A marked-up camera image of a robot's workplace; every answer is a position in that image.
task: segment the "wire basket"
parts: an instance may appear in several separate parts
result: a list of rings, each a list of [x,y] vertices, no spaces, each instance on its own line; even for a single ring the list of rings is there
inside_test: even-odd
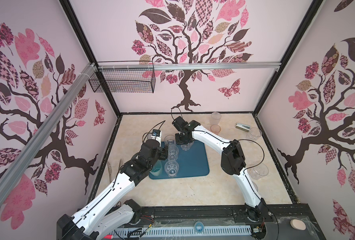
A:
[[[98,72],[89,79],[93,91],[95,93],[153,93],[156,78],[152,61],[135,62],[144,67],[136,65],[135,68],[131,68],[131,65],[117,65],[98,69]]]

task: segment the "pink butterfly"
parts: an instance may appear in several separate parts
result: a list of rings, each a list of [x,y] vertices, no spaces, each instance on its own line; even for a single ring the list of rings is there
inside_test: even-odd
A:
[[[218,90],[221,93],[224,93],[224,96],[226,96],[229,99],[229,97],[232,95],[232,93],[240,94],[239,93],[240,87],[238,87],[239,85],[240,85],[240,78],[232,84],[231,88],[219,88]]]
[[[98,103],[98,101],[95,100],[95,106],[96,106],[96,110],[98,111],[98,116],[95,118],[94,120],[94,126],[104,123],[104,113],[106,112],[106,110],[104,110],[103,107],[100,106],[100,103]]]

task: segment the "blue rubber mat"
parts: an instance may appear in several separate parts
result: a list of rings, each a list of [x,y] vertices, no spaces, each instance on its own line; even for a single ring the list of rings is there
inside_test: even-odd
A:
[[[174,178],[198,177],[209,174],[209,165],[204,143],[194,141],[194,144],[188,151],[182,150],[180,145],[177,145],[177,147],[179,148],[179,156],[177,157],[179,171]],[[167,160],[161,161],[163,172],[159,176],[149,174],[149,177],[151,179],[169,179],[170,177],[164,170],[166,162]]]

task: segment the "pink wall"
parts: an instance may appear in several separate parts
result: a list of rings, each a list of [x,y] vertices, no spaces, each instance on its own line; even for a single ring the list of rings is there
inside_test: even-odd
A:
[[[88,60],[56,0],[0,1],[0,176]],[[0,239],[54,239],[83,207],[116,117],[89,84],[0,209]]]
[[[243,54],[240,60],[249,62],[280,61],[311,1],[188,0],[185,3],[183,6],[183,1],[169,0],[72,1],[98,61],[142,58],[154,62],[160,59],[160,63],[168,64],[196,63],[196,54],[198,63],[212,58],[223,62],[240,54]],[[198,6],[205,6],[203,12]],[[171,14],[175,12],[173,9],[178,12],[175,17]],[[166,17],[155,17],[154,11]],[[199,23],[197,31],[183,30],[185,24],[192,22],[191,17]],[[200,39],[203,33],[210,32],[206,31],[211,28],[209,23],[212,23],[211,33],[207,39]],[[228,29],[233,24],[236,29],[228,37]],[[245,36],[239,39],[237,36],[243,31]],[[195,112],[252,111],[272,72],[272,69],[234,69],[226,74],[211,70],[184,71],[185,78],[181,79],[179,71],[157,72],[153,94],[113,93],[113,96],[121,112],[170,112],[174,106]],[[171,75],[167,81],[161,77],[164,74],[166,78]],[[201,80],[192,79],[194,74],[199,74]]]
[[[355,239],[355,0],[326,1],[259,118],[327,239]]]

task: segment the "clear plastic cup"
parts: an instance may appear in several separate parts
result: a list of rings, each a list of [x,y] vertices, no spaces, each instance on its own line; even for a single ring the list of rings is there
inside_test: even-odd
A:
[[[169,144],[168,145],[168,160],[176,161],[178,159],[179,149],[176,145]]]
[[[176,145],[175,135],[167,135],[167,136],[164,138],[164,144],[165,144],[166,146],[168,146],[168,145],[170,145],[170,144]]]
[[[188,151],[192,147],[193,144],[194,144],[194,142],[190,142],[188,144],[180,145],[180,147],[181,147],[182,150]]]
[[[247,137],[251,140],[257,140],[261,137],[261,131],[259,128],[252,127],[247,133]]]
[[[211,119],[210,119],[211,125],[218,125],[220,122],[220,118],[222,118],[222,115],[220,113],[218,112],[211,113]]]
[[[164,166],[164,170],[169,177],[176,177],[179,171],[179,164],[177,161],[168,161]]]
[[[268,167],[264,163],[261,163],[256,167],[248,169],[247,172],[252,179],[259,180],[262,177],[267,176],[269,171]]]
[[[217,135],[222,129],[219,125],[211,125],[210,130]]]

